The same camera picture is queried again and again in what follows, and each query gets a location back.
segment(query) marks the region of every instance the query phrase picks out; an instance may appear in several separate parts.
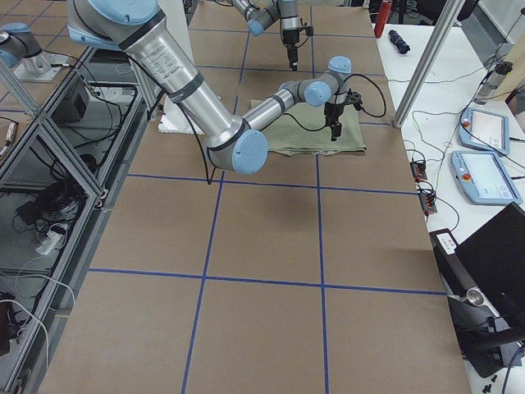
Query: white table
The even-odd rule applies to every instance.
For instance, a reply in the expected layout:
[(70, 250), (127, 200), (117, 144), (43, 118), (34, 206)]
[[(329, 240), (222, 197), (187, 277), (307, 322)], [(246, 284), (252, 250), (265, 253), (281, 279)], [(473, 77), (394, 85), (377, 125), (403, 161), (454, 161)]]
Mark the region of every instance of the white table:
[[(396, 30), (410, 46), (411, 50), (407, 55), (398, 54), (395, 47), (390, 43), (387, 35), (390, 29)], [(387, 25), (383, 36), (377, 40), (381, 59), (386, 71), (386, 77), (389, 80), (392, 99), (396, 108), (409, 85), (408, 82), (400, 81), (408, 81), (412, 76), (419, 58), (427, 45), (427, 41), (431, 36), (432, 29), (433, 27), (431, 26)], [(459, 76), (465, 76), (475, 70), (478, 71), (474, 72), (471, 76), (461, 78), (454, 82), (424, 84), (412, 107), (412, 111), (457, 113), (472, 98), (480, 80), (482, 80), (486, 74), (485, 69), (482, 68), (482, 63), (463, 31), (459, 27), (454, 27), (450, 31), (449, 37), (445, 41), (433, 65), (427, 81), (455, 80)], [(510, 135), (525, 139), (523, 130), (514, 119), (514, 116), (504, 101), (490, 102), (485, 106), (473, 104), (473, 106), (509, 117)], [(454, 237), (461, 243), (479, 227), (488, 222), (489, 219), (494, 217), (503, 207), (471, 204), (454, 178), (450, 165), (450, 153), (455, 150), (470, 150), (459, 144), (457, 131), (453, 134), (458, 123), (459, 115), (445, 114), (433, 116), (415, 113), (414, 116), (427, 142), (434, 144), (442, 150), (446, 149), (448, 141), (451, 143), (446, 150), (445, 160), (439, 177), (438, 171), (440, 164), (437, 162), (427, 163), (427, 175), (429, 182), (435, 187), (437, 185), (437, 196), (453, 205), (459, 212), (460, 222), (454, 231)], [(441, 158), (439, 151), (422, 142), (411, 116), (407, 118), (401, 130), (404, 139), (412, 141), (415, 144), (415, 149), (421, 151), (427, 159)], [(405, 146), (407, 149), (413, 149), (410, 142), (405, 142)], [(525, 144), (511, 143), (509, 156), (513, 160), (525, 164)], [(420, 156), (416, 153), (414, 158), (418, 159)], [(511, 176), (525, 175), (525, 170), (520, 169), (506, 159), (502, 160)], [(515, 185), (518, 187), (520, 194), (525, 196), (525, 180), (515, 181)], [(429, 217), (427, 223), (428, 231), (446, 227), (452, 228), (456, 222), (454, 211), (440, 201), (437, 201), (436, 207), (438, 213)], [(478, 394), (488, 383), (492, 384), (491, 392), (501, 392), (504, 370), (498, 373), (498, 379), (493, 383), (489, 378), (480, 378), (470, 363), (465, 362), (465, 368), (468, 372), (472, 393)], [(510, 376), (506, 394), (521, 394), (523, 393), (523, 387), (525, 387), (525, 367), (514, 368)]]

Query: red cylinder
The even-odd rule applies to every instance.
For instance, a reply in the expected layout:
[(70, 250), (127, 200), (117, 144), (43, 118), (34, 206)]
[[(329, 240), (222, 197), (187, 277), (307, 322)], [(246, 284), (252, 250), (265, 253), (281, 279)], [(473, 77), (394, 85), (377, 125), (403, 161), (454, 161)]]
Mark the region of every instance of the red cylinder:
[(374, 35), (377, 39), (383, 34), (383, 29), (385, 29), (385, 23), (388, 21), (391, 8), (391, 0), (383, 0), (381, 2), (381, 6), (379, 7), (379, 15), (376, 18), (376, 27), (374, 28)]

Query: black monitor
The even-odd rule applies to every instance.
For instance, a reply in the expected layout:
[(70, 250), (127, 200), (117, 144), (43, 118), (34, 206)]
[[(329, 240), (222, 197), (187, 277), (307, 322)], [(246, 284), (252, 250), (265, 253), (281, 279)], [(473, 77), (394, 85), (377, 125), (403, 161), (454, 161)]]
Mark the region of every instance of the black monitor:
[(510, 327), (525, 327), (525, 212), (511, 203), (456, 250)]

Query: blue and white tablet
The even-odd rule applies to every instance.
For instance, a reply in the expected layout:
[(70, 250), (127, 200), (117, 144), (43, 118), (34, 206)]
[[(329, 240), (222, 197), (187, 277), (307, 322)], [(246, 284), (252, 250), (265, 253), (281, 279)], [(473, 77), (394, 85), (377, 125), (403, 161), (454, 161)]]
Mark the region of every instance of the blue and white tablet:
[(461, 124), (459, 139), (462, 145), (493, 151), (489, 148), (491, 146), (502, 154), (509, 154), (509, 119), (506, 116), (467, 108)]
[(452, 167), (463, 192), (474, 204), (521, 204), (523, 199), (496, 152), (455, 151)]

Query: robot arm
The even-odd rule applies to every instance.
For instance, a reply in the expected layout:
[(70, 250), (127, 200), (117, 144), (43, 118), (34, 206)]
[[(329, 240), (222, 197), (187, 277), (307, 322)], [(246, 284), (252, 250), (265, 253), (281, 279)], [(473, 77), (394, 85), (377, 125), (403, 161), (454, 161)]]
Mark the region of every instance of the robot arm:
[(10, 68), (22, 60), (27, 71), (34, 76), (40, 76), (51, 69), (51, 64), (43, 55), (30, 28), (20, 22), (0, 27), (0, 59)]
[(299, 21), (297, 0), (272, 0), (272, 4), (263, 10), (250, 0), (228, 1), (244, 16), (250, 33), (256, 37), (275, 22), (281, 21), (281, 40), (286, 46), (290, 68), (297, 71), (299, 33), (305, 30), (307, 36), (313, 35), (313, 27), (302, 25)]
[(73, 40), (119, 48), (135, 56), (168, 98), (203, 131), (208, 158), (222, 169), (255, 173), (267, 157), (266, 138), (260, 130), (298, 102), (320, 106), (345, 92), (343, 81), (350, 73), (350, 61), (338, 57), (320, 78), (284, 84), (239, 117), (228, 112), (171, 36), (157, 0), (68, 0), (68, 7)]

